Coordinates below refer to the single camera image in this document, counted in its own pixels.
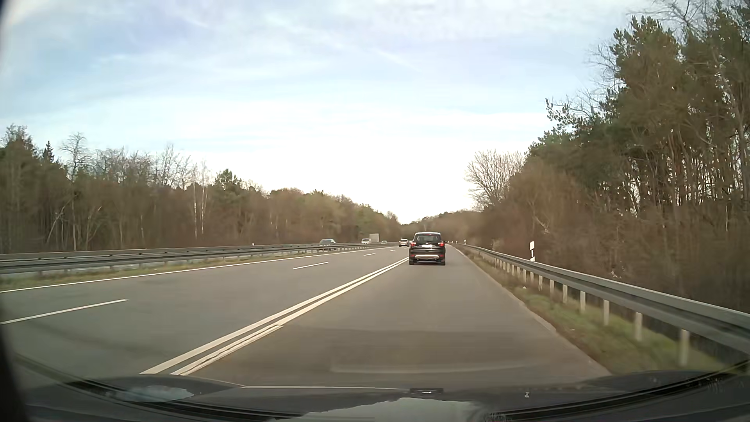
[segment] rear window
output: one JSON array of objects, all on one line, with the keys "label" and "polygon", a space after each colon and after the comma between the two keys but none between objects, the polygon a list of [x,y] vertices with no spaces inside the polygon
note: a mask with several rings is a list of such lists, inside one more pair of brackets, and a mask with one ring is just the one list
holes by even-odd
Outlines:
[{"label": "rear window", "polygon": [[415,238],[415,241],[417,243],[439,242],[440,235],[439,234],[418,234]]}]

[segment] car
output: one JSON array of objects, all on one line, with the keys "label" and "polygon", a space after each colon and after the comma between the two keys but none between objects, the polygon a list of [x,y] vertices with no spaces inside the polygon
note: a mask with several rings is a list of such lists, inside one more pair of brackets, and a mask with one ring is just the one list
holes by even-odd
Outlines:
[{"label": "car", "polygon": [[440,233],[436,231],[420,231],[415,233],[414,240],[409,243],[409,265],[415,265],[422,261],[445,265],[445,244]]},{"label": "car", "polygon": [[333,239],[321,239],[320,242],[318,242],[318,246],[322,246],[322,248],[318,248],[318,252],[320,251],[335,251],[336,250],[336,241]]}]

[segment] double white line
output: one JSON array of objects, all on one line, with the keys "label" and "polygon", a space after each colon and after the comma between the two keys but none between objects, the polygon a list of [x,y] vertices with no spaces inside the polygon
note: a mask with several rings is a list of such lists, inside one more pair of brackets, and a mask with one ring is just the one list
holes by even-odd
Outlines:
[{"label": "double white line", "polygon": [[[364,275],[362,277],[359,277],[356,280],[352,280],[351,282],[345,283],[343,285],[340,285],[336,288],[333,288],[323,294],[319,294],[313,298],[310,298],[304,302],[297,303],[294,306],[291,306],[281,312],[277,312],[269,317],[266,317],[258,322],[255,322],[253,324],[250,324],[246,327],[240,328],[239,330],[229,333],[219,339],[216,339],[212,342],[206,343],[198,348],[195,348],[189,352],[183,353],[179,355],[178,357],[174,357],[173,359],[168,360],[167,362],[159,363],[157,366],[154,366],[152,368],[149,368],[143,372],[142,374],[155,374],[162,372],[166,369],[172,368],[173,366],[177,366],[181,363],[188,362],[191,360],[190,363],[184,365],[183,367],[171,372],[173,375],[190,375],[193,372],[196,372],[198,369],[201,369],[203,367],[206,367],[210,365],[211,363],[214,363],[215,361],[221,359],[222,357],[227,356],[228,354],[231,354],[240,348],[245,347],[246,345],[251,344],[252,342],[255,342],[270,333],[273,333],[274,331],[278,330],[279,328],[282,328],[286,323],[293,320],[294,318],[299,317],[300,315],[303,315],[306,312],[309,312],[318,306],[324,304],[325,302],[328,302],[329,300],[332,300],[354,288],[356,288],[359,285],[362,285],[371,279],[374,279],[375,277],[379,276],[380,274],[385,273],[386,271],[389,271],[393,268],[395,268],[397,265],[403,263],[409,258],[400,259],[399,261],[394,262],[393,264],[390,264],[386,267],[383,267],[379,270],[375,270],[372,273],[369,273],[367,275]],[[213,350],[211,353],[208,353],[202,357],[197,358],[196,360],[193,360],[193,358],[210,351],[230,340],[235,340],[221,348],[218,348],[216,350]]]}]

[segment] lane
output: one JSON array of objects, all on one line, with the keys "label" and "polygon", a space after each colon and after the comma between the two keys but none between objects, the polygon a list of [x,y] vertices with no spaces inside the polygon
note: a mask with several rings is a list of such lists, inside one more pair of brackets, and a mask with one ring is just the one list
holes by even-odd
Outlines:
[{"label": "lane", "polygon": [[13,350],[61,371],[133,375],[399,258],[379,251],[0,294],[2,320],[127,299],[2,328]]},{"label": "lane", "polygon": [[399,265],[194,376],[244,385],[468,388],[579,381],[607,371],[457,249]]}]

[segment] guardrail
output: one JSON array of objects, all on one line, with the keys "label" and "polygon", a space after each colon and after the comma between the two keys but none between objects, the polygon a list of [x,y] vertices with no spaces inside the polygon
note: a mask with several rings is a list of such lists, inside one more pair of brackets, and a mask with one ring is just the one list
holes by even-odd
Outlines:
[{"label": "guardrail", "polygon": [[284,252],[318,252],[391,246],[393,243],[302,243],[296,245],[212,246],[208,248],[121,249],[112,251],[46,252],[0,255],[0,275],[56,270],[81,270],[169,261],[239,258]]},{"label": "guardrail", "polygon": [[543,289],[547,279],[549,292],[555,292],[554,283],[562,285],[562,301],[568,301],[568,288],[579,293],[579,310],[586,311],[586,295],[602,299],[602,323],[609,324],[610,302],[635,311],[634,337],[640,341],[643,315],[672,324],[680,329],[677,362],[687,365],[690,349],[690,333],[750,354],[750,314],[722,308],[684,297],[640,288],[602,277],[578,273],[564,268],[506,255],[474,245],[462,245],[478,254],[482,259],[512,276],[521,278],[525,285]]}]

